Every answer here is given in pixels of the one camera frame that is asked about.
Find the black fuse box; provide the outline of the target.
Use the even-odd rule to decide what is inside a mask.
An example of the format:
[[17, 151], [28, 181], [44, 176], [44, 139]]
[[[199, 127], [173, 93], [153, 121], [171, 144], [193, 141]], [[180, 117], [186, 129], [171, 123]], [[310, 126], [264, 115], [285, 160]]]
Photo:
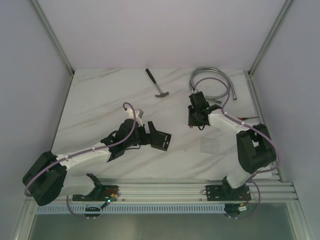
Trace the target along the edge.
[[161, 150], [161, 151], [167, 151], [169, 148], [169, 144], [171, 141], [172, 135], [169, 133], [161, 132], [161, 131], [155, 131], [150, 133], [150, 146], [152, 148]]

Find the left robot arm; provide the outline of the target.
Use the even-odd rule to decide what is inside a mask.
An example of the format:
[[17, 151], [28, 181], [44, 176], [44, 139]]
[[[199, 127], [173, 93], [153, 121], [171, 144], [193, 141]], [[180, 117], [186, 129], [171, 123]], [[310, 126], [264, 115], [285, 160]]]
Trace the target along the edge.
[[64, 196], [75, 201], [106, 200], [117, 188], [103, 185], [91, 167], [114, 161], [141, 146], [167, 151], [171, 135], [156, 130], [152, 121], [147, 126], [148, 131], [140, 121], [127, 118], [119, 129], [91, 147], [67, 154], [42, 153], [22, 178], [24, 194], [32, 197], [38, 206]]

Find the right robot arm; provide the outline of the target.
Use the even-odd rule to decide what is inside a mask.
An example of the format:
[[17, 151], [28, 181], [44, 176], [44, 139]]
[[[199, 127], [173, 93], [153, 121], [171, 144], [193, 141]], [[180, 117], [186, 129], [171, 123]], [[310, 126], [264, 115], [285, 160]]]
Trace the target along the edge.
[[223, 197], [234, 199], [239, 194], [239, 187], [258, 174], [273, 171], [270, 164], [276, 161], [277, 153], [264, 124], [248, 125], [228, 115], [225, 103], [222, 106], [210, 105], [201, 91], [192, 93], [188, 98], [189, 127], [216, 127], [236, 139], [238, 163], [223, 179]]

